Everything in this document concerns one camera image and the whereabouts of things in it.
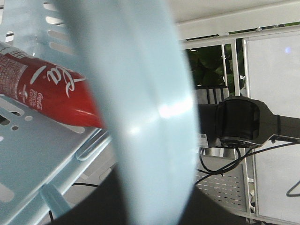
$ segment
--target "black surface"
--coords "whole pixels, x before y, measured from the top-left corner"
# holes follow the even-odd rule
[[[126,225],[126,212],[116,169],[90,196],[52,225]],[[245,218],[228,213],[194,189],[179,225],[244,225]]]

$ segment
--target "barcode label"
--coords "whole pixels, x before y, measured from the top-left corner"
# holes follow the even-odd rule
[[[208,141],[206,134],[198,134],[198,146],[200,148],[208,148]]]

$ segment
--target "green leaves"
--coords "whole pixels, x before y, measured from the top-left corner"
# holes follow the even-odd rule
[[[188,49],[187,56],[189,58],[195,86],[225,85],[222,49],[220,45]],[[237,57],[240,75],[240,87],[242,88],[245,83],[245,69],[241,40],[237,40]],[[225,66],[229,92],[231,95],[234,95],[235,90],[231,45],[225,45]]]

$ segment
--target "light blue plastic tray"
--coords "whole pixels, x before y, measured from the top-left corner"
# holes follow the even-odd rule
[[[51,48],[51,43],[71,44],[49,35],[55,30],[62,37],[58,32],[64,28],[47,22],[48,14],[55,13],[47,6],[39,0],[6,0],[0,41],[5,42],[6,33],[12,31],[14,46],[80,71],[76,56]],[[0,125],[0,224],[32,225],[49,210],[40,194],[44,185],[65,193],[110,137],[101,129],[64,126],[4,96],[0,97],[0,115],[10,121]]]

